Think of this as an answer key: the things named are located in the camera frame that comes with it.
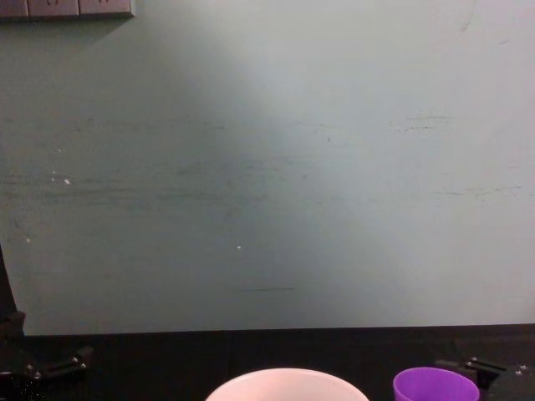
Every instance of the light blue wall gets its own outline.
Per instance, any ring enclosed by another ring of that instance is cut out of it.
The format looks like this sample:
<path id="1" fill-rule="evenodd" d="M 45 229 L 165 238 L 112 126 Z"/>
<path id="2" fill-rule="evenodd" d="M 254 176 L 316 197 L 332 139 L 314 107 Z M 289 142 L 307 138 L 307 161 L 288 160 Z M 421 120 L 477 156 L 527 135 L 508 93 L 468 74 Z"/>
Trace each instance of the light blue wall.
<path id="1" fill-rule="evenodd" d="M 27 332 L 533 322 L 530 2 L 138 11 L 0 26 Z"/>

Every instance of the purple cup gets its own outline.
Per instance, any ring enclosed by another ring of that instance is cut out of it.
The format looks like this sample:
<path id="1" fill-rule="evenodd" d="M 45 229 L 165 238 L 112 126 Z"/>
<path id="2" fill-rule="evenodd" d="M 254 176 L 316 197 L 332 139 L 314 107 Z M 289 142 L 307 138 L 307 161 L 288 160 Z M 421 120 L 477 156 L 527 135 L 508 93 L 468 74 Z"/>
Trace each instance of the purple cup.
<path id="1" fill-rule="evenodd" d="M 412 368 L 394 378 L 395 401 L 478 401 L 479 389 L 468 378 L 438 368 Z"/>

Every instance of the black table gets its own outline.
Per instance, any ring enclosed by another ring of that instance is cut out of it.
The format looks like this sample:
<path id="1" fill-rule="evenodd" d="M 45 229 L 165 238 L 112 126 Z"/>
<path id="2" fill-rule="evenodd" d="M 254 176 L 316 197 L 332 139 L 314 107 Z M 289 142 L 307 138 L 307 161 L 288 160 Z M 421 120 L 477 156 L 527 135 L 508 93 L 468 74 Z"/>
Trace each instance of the black table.
<path id="1" fill-rule="evenodd" d="M 85 381 L 50 394 L 51 401 L 203 401 L 230 378 L 281 367 L 331 373 L 379 401 L 393 399 L 396 373 L 441 358 L 535 363 L 535 325 L 26 337 L 18 343 L 44 361 L 94 347 Z"/>

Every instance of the electrical socket panel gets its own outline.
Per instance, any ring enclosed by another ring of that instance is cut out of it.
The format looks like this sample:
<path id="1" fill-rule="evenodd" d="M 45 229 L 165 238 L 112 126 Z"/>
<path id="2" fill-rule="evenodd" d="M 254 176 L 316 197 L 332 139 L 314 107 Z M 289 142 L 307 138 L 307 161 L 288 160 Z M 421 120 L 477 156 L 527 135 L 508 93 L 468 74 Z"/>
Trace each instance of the electrical socket panel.
<path id="1" fill-rule="evenodd" d="M 79 0 L 83 16 L 134 16 L 134 0 Z"/>
<path id="2" fill-rule="evenodd" d="M 28 19 L 26 0 L 0 0 L 0 20 Z"/>
<path id="3" fill-rule="evenodd" d="M 78 0 L 28 0 L 31 19 L 77 18 Z"/>

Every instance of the black frame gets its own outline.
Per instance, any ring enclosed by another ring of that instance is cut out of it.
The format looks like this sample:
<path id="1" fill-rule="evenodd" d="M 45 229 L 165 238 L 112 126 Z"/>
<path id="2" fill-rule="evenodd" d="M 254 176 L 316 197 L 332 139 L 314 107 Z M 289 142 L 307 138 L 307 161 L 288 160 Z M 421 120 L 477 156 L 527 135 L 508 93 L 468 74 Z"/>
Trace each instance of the black frame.
<path id="1" fill-rule="evenodd" d="M 15 298 L 9 285 L 8 271 L 3 260 L 2 246 L 0 245 L 0 320 L 2 317 L 17 311 Z"/>

